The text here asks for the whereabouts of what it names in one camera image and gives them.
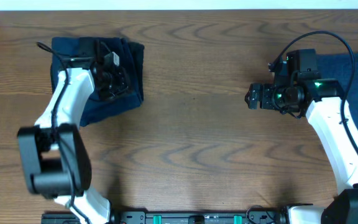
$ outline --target cable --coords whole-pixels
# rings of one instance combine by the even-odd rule
[[[291,41],[285,48],[284,50],[278,55],[278,57],[274,60],[274,62],[272,64],[269,64],[269,69],[271,71],[273,71],[275,69],[275,67],[277,66],[277,63],[280,61],[280,58],[283,56],[283,54],[288,50],[288,48],[294,44],[296,41],[304,38],[304,37],[307,37],[307,36],[310,36],[310,35],[315,35],[315,34],[327,34],[327,35],[331,35],[335,38],[337,38],[339,41],[341,41],[347,51],[349,52],[349,55],[351,57],[351,64],[352,64],[352,71],[351,71],[351,77],[350,77],[350,80],[349,80],[349,83],[347,84],[347,88],[344,92],[344,95],[342,97],[342,102],[341,102],[341,123],[343,124],[344,126],[344,129],[345,129],[345,132],[347,134],[347,137],[349,138],[356,154],[358,155],[358,147],[357,147],[357,144],[356,142],[354,141],[353,139],[353,136],[352,136],[352,133],[350,132],[349,130],[349,127],[347,126],[347,119],[345,117],[345,102],[346,102],[346,99],[347,99],[347,96],[349,94],[349,90],[351,89],[351,86],[352,86],[352,82],[353,82],[353,78],[354,78],[354,74],[356,72],[356,61],[354,59],[354,54],[353,54],[353,51],[351,49],[351,47],[349,46],[349,44],[340,36],[332,33],[332,32],[329,32],[329,31],[324,31],[324,30],[321,30],[321,31],[314,31],[314,32],[310,32],[310,33],[307,33],[307,34],[303,34],[301,36],[299,36],[298,38],[296,38],[295,40]]]
[[[106,48],[106,50],[109,51],[109,54],[112,52],[106,43],[104,43],[103,41],[101,41],[100,43]]]
[[[58,126],[57,118],[56,118],[57,109],[59,107],[60,101],[62,100],[64,92],[67,89],[67,86],[69,84],[69,78],[70,78],[68,76],[67,66],[63,62],[62,55],[64,55],[64,54],[60,54],[60,53],[54,51],[53,49],[51,49],[50,47],[48,47],[47,45],[45,45],[44,43],[41,43],[41,42],[37,42],[37,46],[39,48],[41,48],[42,50],[50,52],[50,53],[52,53],[52,55],[56,56],[56,58],[59,59],[60,65],[62,66],[62,68],[65,71],[66,79],[65,79],[63,88],[62,88],[61,92],[59,93],[58,98],[56,99],[55,105],[53,106],[53,109],[51,111],[51,113],[52,113],[52,117],[51,117],[52,133],[53,133],[53,138],[54,138],[55,142],[58,144],[60,155],[62,156],[62,159],[63,159],[64,163],[67,164],[67,169],[68,169],[67,175],[68,175],[68,178],[70,180],[70,191],[71,191],[71,197],[70,197],[70,202],[68,203],[68,208],[69,209],[73,208],[74,211],[76,213],[78,213],[85,220],[85,222],[87,224],[90,224],[89,218],[84,213],[82,213],[74,205],[74,201],[75,201],[75,183],[74,183],[74,178],[73,178],[73,172],[72,172],[72,169],[70,167],[70,164],[68,163],[68,159],[66,157],[66,154],[64,153],[64,151],[61,150],[62,145],[61,145],[61,142],[60,142],[60,137],[59,137],[59,135],[57,133],[57,126]]]
[[[253,208],[256,208],[256,207],[265,209],[265,207],[263,207],[263,206],[261,206],[261,205],[253,205],[253,206],[251,206],[250,208],[248,208],[248,210],[247,210],[247,212],[246,212],[246,218],[248,218],[248,221],[249,221],[251,224],[256,224],[256,223],[249,218],[249,212],[250,212]],[[275,219],[268,213],[268,211],[265,210],[265,212],[266,212],[267,216],[268,216],[271,220],[273,220],[273,221],[270,222],[270,223],[274,223]]]
[[[295,78],[295,74],[297,74],[299,70],[295,70],[291,73],[290,86],[293,87],[293,80]]]
[[[298,70],[297,70],[297,71],[294,71],[294,72],[291,74],[291,83],[290,83],[291,86],[293,86],[293,77],[295,76],[295,73],[297,73],[297,72],[298,72]],[[277,90],[277,88],[274,89],[273,96],[276,95],[276,90]],[[293,114],[291,111],[288,110],[288,109],[290,109],[289,106],[279,107],[275,102],[272,102],[272,104],[273,104],[273,106],[274,106],[276,109],[278,109],[278,110],[280,111],[280,114],[287,114],[287,113],[288,113],[289,115],[293,116],[293,117],[296,118],[296,119],[301,119],[301,118],[302,118],[302,112],[299,113],[298,115],[295,115],[295,114]]]

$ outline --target green connector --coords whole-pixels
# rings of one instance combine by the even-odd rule
[[[153,216],[153,224],[162,224],[162,217],[161,217],[161,215],[154,215],[154,216]]]
[[[235,215],[234,216],[234,224],[242,224],[242,216]]]

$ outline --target table surface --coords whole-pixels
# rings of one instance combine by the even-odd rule
[[[306,119],[249,110],[253,82],[295,37],[343,36],[358,52],[358,11],[0,12],[0,223],[39,223],[64,210],[28,193],[16,133],[51,97],[52,37],[125,37],[145,45],[144,104],[81,128],[92,183],[114,208],[246,210],[327,206],[336,183]],[[291,49],[346,52],[316,35]]]

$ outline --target wooden table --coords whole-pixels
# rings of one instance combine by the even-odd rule
[[[327,206],[331,166],[306,119],[249,110],[253,82],[295,37],[343,36],[358,51],[358,11],[0,12],[0,223],[39,223],[64,210],[25,187],[16,133],[51,97],[55,36],[125,37],[145,45],[144,104],[82,128],[93,185],[113,207],[246,210],[286,203]],[[317,35],[291,49],[346,52]]]

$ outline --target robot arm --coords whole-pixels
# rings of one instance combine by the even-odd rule
[[[319,102],[312,101],[306,112],[306,118],[317,132],[333,168],[338,195],[343,190],[353,189],[353,185],[358,184],[358,155],[341,124],[340,106],[339,97],[322,98]],[[345,115],[358,146],[358,130],[354,125],[347,102]]]
[[[17,135],[28,190],[66,206],[82,224],[109,223],[112,213],[109,200],[90,184],[91,163],[78,132],[81,115],[95,90],[100,101],[108,101],[124,94],[130,83],[118,55],[98,57],[62,59],[71,67],[58,74],[47,109],[33,127],[20,128]],[[60,158],[43,158],[53,150],[59,150]]]
[[[341,104],[345,97],[339,82],[321,79],[314,49],[289,52],[287,61],[270,67],[274,69],[274,83],[251,84],[245,98],[248,107],[256,109],[259,101],[262,109],[298,119],[305,116],[323,144],[339,194],[328,208],[287,207],[288,223],[358,223],[358,154],[342,123]],[[358,148],[358,130],[346,101],[344,116]]]

